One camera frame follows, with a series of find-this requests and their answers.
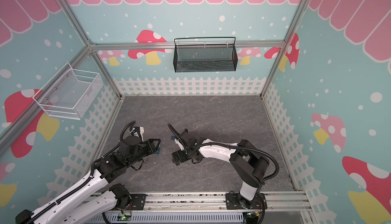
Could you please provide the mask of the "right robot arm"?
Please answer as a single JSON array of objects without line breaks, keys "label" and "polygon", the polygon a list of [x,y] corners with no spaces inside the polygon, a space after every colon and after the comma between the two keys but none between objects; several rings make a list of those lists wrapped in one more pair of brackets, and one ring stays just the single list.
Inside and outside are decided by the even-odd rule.
[{"label": "right robot arm", "polygon": [[199,164],[205,158],[213,158],[228,162],[242,180],[238,197],[244,204],[250,205],[264,182],[279,172],[278,163],[266,152],[257,149],[246,139],[238,143],[215,142],[208,138],[196,138],[185,129],[177,132],[172,125],[175,143],[180,149],[172,154],[172,161],[180,165],[187,161]]}]

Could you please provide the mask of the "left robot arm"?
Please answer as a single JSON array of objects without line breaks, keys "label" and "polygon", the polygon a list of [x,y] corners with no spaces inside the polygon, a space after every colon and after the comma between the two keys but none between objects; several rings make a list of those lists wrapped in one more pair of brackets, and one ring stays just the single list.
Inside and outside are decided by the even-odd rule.
[{"label": "left robot arm", "polygon": [[54,224],[87,199],[95,191],[109,185],[126,173],[134,164],[144,162],[144,158],[156,153],[161,140],[151,138],[141,141],[131,135],[120,139],[118,144],[91,164],[90,172],[81,180],[52,201],[34,211],[23,210],[15,222],[17,224]]}]

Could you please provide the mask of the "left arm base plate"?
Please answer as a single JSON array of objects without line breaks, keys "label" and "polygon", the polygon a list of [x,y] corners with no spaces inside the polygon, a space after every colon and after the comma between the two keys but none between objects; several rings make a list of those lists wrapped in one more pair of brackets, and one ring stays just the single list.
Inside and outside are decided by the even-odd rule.
[{"label": "left arm base plate", "polygon": [[120,210],[143,210],[146,203],[146,194],[127,194],[121,197],[117,202],[117,208]]}]

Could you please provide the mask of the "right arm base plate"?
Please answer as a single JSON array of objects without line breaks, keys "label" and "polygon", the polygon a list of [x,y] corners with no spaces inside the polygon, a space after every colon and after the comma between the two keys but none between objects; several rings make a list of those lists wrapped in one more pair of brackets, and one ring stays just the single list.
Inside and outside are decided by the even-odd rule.
[{"label": "right arm base plate", "polygon": [[242,197],[239,193],[228,192],[226,197],[226,208],[228,210],[250,209],[263,210],[267,209],[265,194],[257,192],[253,200],[249,201]]}]

